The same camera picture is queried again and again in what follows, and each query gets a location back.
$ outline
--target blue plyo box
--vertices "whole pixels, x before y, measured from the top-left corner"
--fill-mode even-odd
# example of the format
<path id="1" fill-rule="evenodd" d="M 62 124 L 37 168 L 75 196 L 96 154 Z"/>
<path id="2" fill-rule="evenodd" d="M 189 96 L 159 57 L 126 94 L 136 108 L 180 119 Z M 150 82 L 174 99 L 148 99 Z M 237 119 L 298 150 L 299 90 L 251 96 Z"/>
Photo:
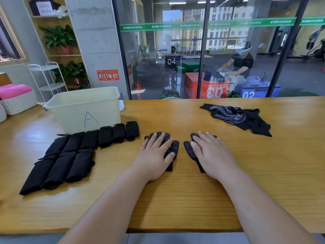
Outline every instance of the blue plyo box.
<path id="1" fill-rule="evenodd" d="M 244 84 L 237 85 L 235 91 L 242 98 L 265 98 L 269 86 L 269 81 L 261 82 L 260 79 L 249 77 Z M 272 97 L 277 97 L 280 89 L 281 86 L 276 84 Z"/>

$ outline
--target green decal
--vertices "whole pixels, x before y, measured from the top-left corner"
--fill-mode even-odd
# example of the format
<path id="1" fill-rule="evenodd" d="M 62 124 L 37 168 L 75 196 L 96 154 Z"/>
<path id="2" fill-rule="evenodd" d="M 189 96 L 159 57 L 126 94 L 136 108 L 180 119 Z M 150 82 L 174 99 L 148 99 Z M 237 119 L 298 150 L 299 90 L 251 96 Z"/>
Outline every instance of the green decal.
<path id="1" fill-rule="evenodd" d="M 208 22 L 208 29 L 293 26 L 295 20 L 296 17 L 213 20 Z M 305 17 L 301 20 L 300 25 L 301 26 L 325 25 L 325 17 Z M 203 21 L 124 24 L 124 25 L 120 25 L 120 29 L 121 32 L 142 32 L 142 31 L 162 31 L 162 30 L 200 30 L 203 29 Z"/>

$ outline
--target man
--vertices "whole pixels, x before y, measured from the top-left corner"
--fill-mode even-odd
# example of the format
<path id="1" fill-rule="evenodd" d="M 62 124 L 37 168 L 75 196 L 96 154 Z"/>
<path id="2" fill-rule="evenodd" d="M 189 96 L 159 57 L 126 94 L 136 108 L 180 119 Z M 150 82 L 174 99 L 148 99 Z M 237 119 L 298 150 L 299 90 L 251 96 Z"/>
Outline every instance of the man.
<path id="1" fill-rule="evenodd" d="M 312 234 L 237 166 L 220 139 L 208 132 L 198 135 L 193 137 L 197 143 L 191 142 L 193 151 L 207 175 L 218 180 L 228 193 L 251 244 L 317 244 Z M 162 144 L 164 137 L 163 133 L 157 138 L 155 133 L 144 141 L 133 165 L 99 197 L 59 244 L 121 242 L 144 186 L 158 179 L 173 161 L 173 152 L 164 158 L 173 138 Z"/>
<path id="2" fill-rule="evenodd" d="M 325 25 L 323 25 L 319 29 L 313 31 L 313 33 L 309 36 L 309 42 L 307 43 L 307 47 L 306 47 L 306 49 L 308 50 L 307 54 L 310 53 L 310 51 L 314 47 L 314 44 L 315 44 L 320 32 L 323 31 L 324 29 L 325 29 Z"/>
<path id="3" fill-rule="evenodd" d="M 247 77 L 249 76 L 249 72 L 253 67 L 254 58 L 249 53 L 252 46 L 250 42 L 246 42 L 246 46 L 244 48 L 236 50 L 235 55 L 231 57 L 231 59 L 225 63 L 218 71 L 224 71 L 225 75 L 233 75 L 232 77 L 228 77 L 230 81 L 229 92 L 231 93 L 238 84 L 243 84 L 246 82 Z M 230 71 L 228 68 L 230 65 L 234 65 L 234 70 Z"/>

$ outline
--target white cart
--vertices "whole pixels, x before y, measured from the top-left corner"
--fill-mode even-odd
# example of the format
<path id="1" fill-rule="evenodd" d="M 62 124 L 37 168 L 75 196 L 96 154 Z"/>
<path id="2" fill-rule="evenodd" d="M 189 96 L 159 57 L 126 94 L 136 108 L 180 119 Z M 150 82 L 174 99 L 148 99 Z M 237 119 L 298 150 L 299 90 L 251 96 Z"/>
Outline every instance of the white cart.
<path id="1" fill-rule="evenodd" d="M 44 99 L 44 96 L 42 94 L 42 91 L 51 91 L 51 93 L 52 93 L 53 96 L 54 96 L 54 93 L 53 93 L 54 90 L 60 90 L 60 88 L 61 87 L 64 87 L 64 86 L 65 86 L 65 88 L 68 91 L 67 85 L 66 85 L 66 83 L 64 81 L 64 78 L 63 78 L 63 75 L 62 75 L 62 72 L 60 70 L 60 67 L 59 67 L 58 63 L 56 63 L 54 61 L 49 61 L 49 62 L 47 62 L 45 64 L 45 66 L 41 66 L 41 65 L 37 65 L 37 64 L 29 64 L 27 67 L 28 67 L 28 70 L 29 70 L 31 76 L 33 77 L 33 79 L 35 81 L 35 84 L 36 84 L 38 90 L 40 91 L 40 93 L 42 95 L 42 98 L 43 98 L 44 102 L 46 102 L 46 101 Z M 52 69 L 56 69 L 56 68 L 59 69 L 59 72 L 61 74 L 63 83 L 55 83 L 55 75 L 54 75 Z M 42 86 L 42 87 L 39 87 L 38 86 L 38 84 L 37 84 L 37 82 L 36 82 L 36 80 L 34 78 L 34 75 L 32 73 L 33 71 L 40 71 L 40 72 L 43 73 L 43 76 L 44 76 L 44 78 L 46 80 L 47 86 Z M 52 82 L 53 83 L 51 83 L 51 84 L 49 83 L 49 81 L 47 80 L 47 77 L 46 77 L 46 75 L 44 73 L 45 71 L 49 71 L 49 74 L 51 75 L 51 78 L 52 78 Z"/>

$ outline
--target black t-shirt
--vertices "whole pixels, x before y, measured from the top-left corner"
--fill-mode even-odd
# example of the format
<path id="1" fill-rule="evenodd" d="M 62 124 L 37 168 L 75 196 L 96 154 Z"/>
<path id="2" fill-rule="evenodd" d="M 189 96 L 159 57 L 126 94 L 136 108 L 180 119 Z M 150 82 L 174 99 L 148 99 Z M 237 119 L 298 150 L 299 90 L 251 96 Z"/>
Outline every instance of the black t-shirt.
<path id="1" fill-rule="evenodd" d="M 241 67 L 247 67 L 248 69 L 241 73 L 242 76 L 245 77 L 245 79 L 247 79 L 247 77 L 249 76 L 249 72 L 251 71 L 251 68 L 253 67 L 253 63 L 254 63 L 254 58 L 252 57 L 252 55 L 250 53 L 248 53 L 248 55 L 244 58 L 240 57 L 239 55 L 233 55 L 232 59 L 234 59 L 234 71 L 238 71 L 238 69 L 240 69 Z"/>

